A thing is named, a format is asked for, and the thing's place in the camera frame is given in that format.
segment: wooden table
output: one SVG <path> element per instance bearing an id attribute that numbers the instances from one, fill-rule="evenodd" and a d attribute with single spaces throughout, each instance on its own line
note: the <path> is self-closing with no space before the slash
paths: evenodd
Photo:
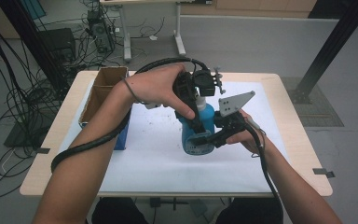
<path id="1" fill-rule="evenodd" d="M 97 71 L 80 72 L 69 90 L 62 107 L 54 120 L 42 147 L 50 148 L 49 154 L 38 154 L 21 186 L 23 195 L 42 195 L 51 176 L 50 164 L 57 155 L 59 147 L 66 136 L 76 110 L 84 97 Z M 322 196 L 332 194 L 331 186 L 325 175 L 315 175 L 313 168 L 322 168 L 312 148 L 309 138 L 301 125 L 296 111 L 286 93 L 279 76 L 274 74 L 222 73 L 223 82 L 257 82 L 261 83 L 269 101 L 269 107 L 284 142 L 286 152 L 294 169 L 310 183 Z M 232 196 L 255 196 L 254 194 L 233 194 Z M 153 193 L 150 196 L 167 196 Z"/>
<path id="2" fill-rule="evenodd" d="M 141 4 L 161 4 L 161 3 L 171 3 L 175 4 L 176 11 L 175 11 L 175 17 L 176 17 L 176 26 L 173 33 L 173 36 L 175 38 L 176 46 L 178 48 L 178 52 L 180 56 L 185 56 L 185 46 L 183 45 L 182 37 L 180 35 L 180 11 L 181 11 L 181 4 L 180 2 L 191 2 L 193 0 L 100 0 L 100 3 L 102 6 L 113 6 L 118 9 L 118 13 L 120 15 L 121 20 L 121 27 L 123 29 L 124 33 L 124 61 L 126 63 L 129 63 L 131 61 L 131 38 L 130 34 L 127 31 L 127 23 L 126 23 L 126 14 L 125 14 L 125 5 L 141 5 Z"/>

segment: blue bottle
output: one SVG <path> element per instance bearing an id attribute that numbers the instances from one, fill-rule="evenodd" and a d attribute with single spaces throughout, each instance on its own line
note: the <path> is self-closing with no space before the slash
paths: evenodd
<path id="1" fill-rule="evenodd" d="M 180 118 L 179 120 L 182 123 L 182 146 L 185 153 L 190 155 L 204 155 L 210 153 L 214 149 L 214 145 L 205 144 L 201 146 L 194 146 L 190 139 L 198 138 L 202 136 L 209 136 L 214 134 L 214 109 L 211 105 L 206 104 L 205 97 L 197 97 L 197 108 L 200 114 L 200 120 L 205 128 L 205 133 L 194 133 L 192 129 L 188 126 L 185 119 Z"/>

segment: white tabletop sheet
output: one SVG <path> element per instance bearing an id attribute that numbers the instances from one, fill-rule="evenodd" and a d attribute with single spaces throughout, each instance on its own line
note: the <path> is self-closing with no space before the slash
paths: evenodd
<path id="1" fill-rule="evenodd" d="M 60 147 L 67 149 L 81 131 L 78 119 L 90 94 L 90 87 L 72 120 Z M 224 82 L 227 92 L 207 97 L 218 110 L 218 99 L 255 91 L 243 107 L 266 131 L 269 139 L 288 160 L 275 118 L 261 83 Z M 241 144 L 224 145 L 203 156 L 187 155 L 181 144 L 182 125 L 171 108 L 147 110 L 134 105 L 126 149 L 115 150 L 100 192 L 136 194 L 211 194 L 227 195 L 270 192 L 263 176 L 260 159 Z"/>

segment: black pants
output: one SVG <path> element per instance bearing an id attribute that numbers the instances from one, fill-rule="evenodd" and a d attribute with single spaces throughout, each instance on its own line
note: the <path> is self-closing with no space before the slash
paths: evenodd
<path id="1" fill-rule="evenodd" d="M 217 224 L 282 223 L 279 207 L 270 198 L 236 198 Z M 93 224 L 147 224 L 131 198 L 102 198 L 92 214 Z"/>

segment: hand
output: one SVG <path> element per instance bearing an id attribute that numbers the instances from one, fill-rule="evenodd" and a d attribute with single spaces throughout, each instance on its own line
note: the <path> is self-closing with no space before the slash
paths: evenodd
<path id="1" fill-rule="evenodd" d="M 194 111 L 172 90 L 176 77 L 184 71 L 185 66 L 182 63 L 175 63 L 128 77 L 126 80 L 140 100 L 170 106 L 185 118 L 193 119 Z"/>
<path id="2" fill-rule="evenodd" d="M 243 117 L 245 118 L 245 120 L 247 119 L 252 119 L 252 117 L 246 113 L 245 111 L 243 111 L 242 109 L 240 110 L 240 113 L 243 115 Z M 256 130 L 255 131 L 257 132 L 258 136 L 259 136 L 259 139 L 260 141 L 263 139 L 262 136 L 261 136 L 261 132 Z M 255 144 L 255 140 L 254 138 L 252 137 L 252 135 L 248 132 L 248 131 L 243 131 L 241 133 L 236 133 L 232 136 L 230 136 L 227 140 L 226 140 L 226 143 L 227 144 L 236 144 L 236 143 L 239 143 L 241 142 L 241 144 L 246 147 L 250 152 L 252 153 L 255 153 L 255 154 L 259 154 L 258 152 L 258 148 Z"/>

